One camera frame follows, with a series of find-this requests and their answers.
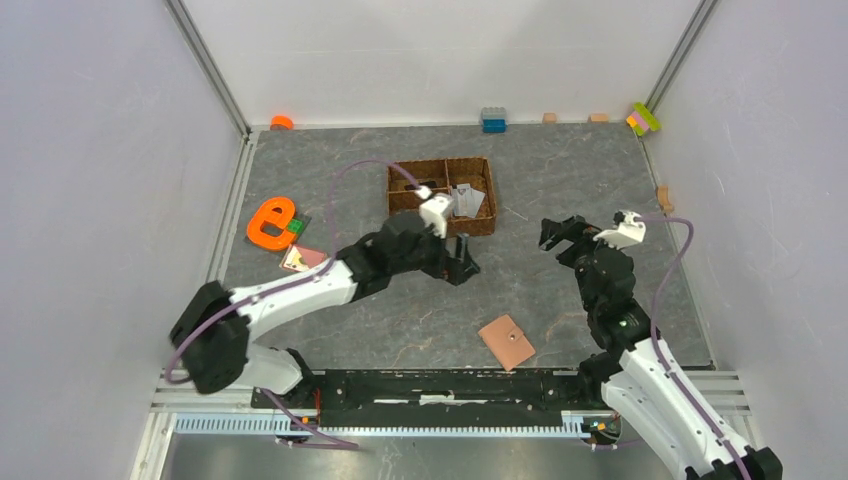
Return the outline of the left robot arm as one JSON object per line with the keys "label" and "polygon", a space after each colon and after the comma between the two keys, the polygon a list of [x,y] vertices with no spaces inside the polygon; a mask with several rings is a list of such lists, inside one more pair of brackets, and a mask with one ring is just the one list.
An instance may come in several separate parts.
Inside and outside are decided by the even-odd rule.
{"label": "left robot arm", "polygon": [[480,271],[461,234],[450,245],[433,224],[402,212],[306,272],[249,287],[202,285],[169,334],[183,382],[201,395],[232,385],[268,389],[290,407],[306,405],[314,381],[286,349],[257,345],[259,337],[305,315],[362,300],[393,277],[422,272],[458,286]]}

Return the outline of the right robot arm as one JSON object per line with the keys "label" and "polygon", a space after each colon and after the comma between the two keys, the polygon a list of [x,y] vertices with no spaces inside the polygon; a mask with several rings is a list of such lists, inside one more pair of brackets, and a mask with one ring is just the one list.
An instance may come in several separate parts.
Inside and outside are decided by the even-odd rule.
{"label": "right robot arm", "polygon": [[575,215],[541,222],[539,247],[569,247],[557,261],[573,270],[592,338],[602,352],[580,363],[577,392],[591,408],[610,407],[676,479],[780,479],[768,447],[752,446],[707,402],[635,299],[633,259],[647,218],[619,211],[611,229]]}

